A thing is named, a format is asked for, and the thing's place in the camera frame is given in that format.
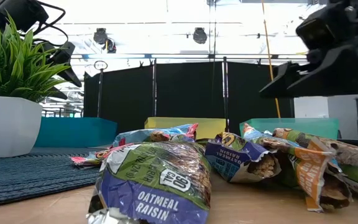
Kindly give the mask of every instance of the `yellow bin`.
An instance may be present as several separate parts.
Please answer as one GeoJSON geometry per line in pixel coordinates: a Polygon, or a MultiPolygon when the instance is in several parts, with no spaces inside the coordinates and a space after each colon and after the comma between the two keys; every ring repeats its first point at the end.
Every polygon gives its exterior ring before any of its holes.
{"type": "Polygon", "coordinates": [[[198,123],[197,139],[215,138],[224,131],[226,120],[220,118],[147,118],[144,123],[145,129],[171,128],[183,124],[198,123]]]}

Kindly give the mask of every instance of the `black partition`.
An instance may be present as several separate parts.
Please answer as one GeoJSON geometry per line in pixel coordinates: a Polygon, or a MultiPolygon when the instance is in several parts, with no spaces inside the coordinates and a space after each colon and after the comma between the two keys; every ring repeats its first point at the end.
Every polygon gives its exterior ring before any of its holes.
{"type": "MultiPolygon", "coordinates": [[[[240,134],[239,124],[252,118],[277,118],[274,99],[261,98],[259,91],[270,82],[268,65],[227,63],[230,132],[240,134]]],[[[282,118],[293,118],[293,98],[279,99],[282,118]]]]}
{"type": "MultiPolygon", "coordinates": [[[[152,116],[152,74],[150,66],[104,72],[101,118],[115,121],[117,133],[143,129],[152,116]]],[[[98,114],[99,78],[85,80],[85,116],[98,114]]]]}
{"type": "Polygon", "coordinates": [[[157,64],[157,116],[224,118],[222,62],[157,64]]]}

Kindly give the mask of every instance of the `wooden table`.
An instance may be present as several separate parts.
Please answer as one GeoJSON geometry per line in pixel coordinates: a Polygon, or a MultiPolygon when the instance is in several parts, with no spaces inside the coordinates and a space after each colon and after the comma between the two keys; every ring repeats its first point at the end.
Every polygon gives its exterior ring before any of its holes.
{"type": "MultiPolygon", "coordinates": [[[[228,184],[217,174],[212,183],[208,224],[358,224],[357,198],[350,207],[318,214],[306,210],[304,196],[296,190],[228,184]]],[[[85,187],[0,206],[0,223],[86,224],[92,192],[93,187],[85,187]]]]}

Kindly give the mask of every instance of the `woven mat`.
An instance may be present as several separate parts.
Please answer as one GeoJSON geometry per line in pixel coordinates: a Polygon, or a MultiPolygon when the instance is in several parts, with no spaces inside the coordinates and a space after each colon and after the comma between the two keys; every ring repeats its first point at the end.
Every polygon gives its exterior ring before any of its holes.
{"type": "Polygon", "coordinates": [[[0,204],[93,185],[99,169],[79,169],[70,156],[97,149],[34,148],[30,154],[0,158],[0,204]]]}

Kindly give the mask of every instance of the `artificial plant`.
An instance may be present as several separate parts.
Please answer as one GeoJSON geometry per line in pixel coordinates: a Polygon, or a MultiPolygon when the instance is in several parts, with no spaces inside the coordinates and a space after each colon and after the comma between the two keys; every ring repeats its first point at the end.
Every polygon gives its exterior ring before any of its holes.
{"type": "Polygon", "coordinates": [[[11,16],[4,32],[0,30],[0,96],[21,97],[40,102],[54,92],[50,89],[65,81],[52,78],[70,66],[47,64],[57,49],[44,51],[33,44],[32,30],[22,39],[11,16]]]}

